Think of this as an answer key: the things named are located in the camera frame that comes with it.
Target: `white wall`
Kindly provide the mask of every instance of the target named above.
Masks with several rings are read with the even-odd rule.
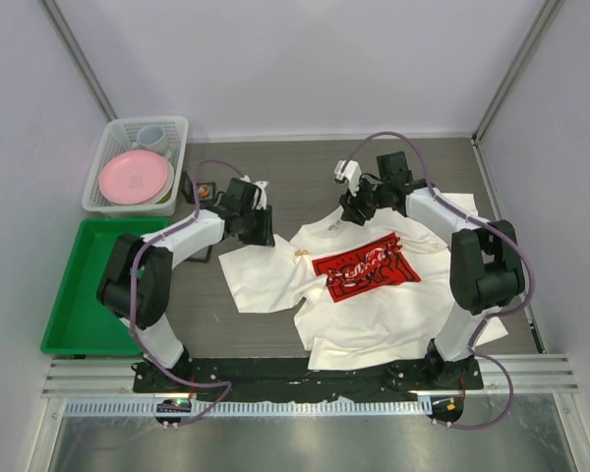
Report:
[[[564,2],[484,151],[537,271],[542,337],[590,411],[590,0]]]
[[[475,131],[542,0],[59,0],[121,116],[199,139]]]
[[[37,3],[0,1],[0,472],[30,450],[39,344],[103,126]]]

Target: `red graphic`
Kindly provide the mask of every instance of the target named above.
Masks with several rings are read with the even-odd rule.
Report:
[[[317,259],[313,261],[315,274],[327,275],[326,285],[335,303],[384,285],[421,281],[400,252],[399,240],[390,233],[347,253]]]

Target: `white shirt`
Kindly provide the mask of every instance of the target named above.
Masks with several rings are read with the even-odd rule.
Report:
[[[448,194],[474,214],[471,195]],[[342,209],[300,228],[290,242],[220,256],[241,313],[306,302],[295,315],[311,370],[350,370],[424,357],[453,305],[450,252],[421,223],[380,209],[365,226]],[[492,319],[478,344],[507,334]]]

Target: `white mug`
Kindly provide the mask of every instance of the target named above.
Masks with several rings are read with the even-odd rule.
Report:
[[[138,131],[134,148],[150,150],[163,157],[168,157],[168,140],[166,132],[159,125],[147,125]]]

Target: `white laundry basket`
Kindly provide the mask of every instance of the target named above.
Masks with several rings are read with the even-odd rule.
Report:
[[[147,125],[159,125],[164,129],[171,151],[170,163],[175,171],[172,192],[168,201],[161,204],[115,205],[98,189],[98,176],[107,162],[118,154],[131,150],[138,131]],[[108,216],[170,216],[175,211],[179,180],[184,164],[188,120],[183,116],[142,116],[114,120],[105,126],[89,170],[88,182],[81,205],[87,211],[98,211]]]

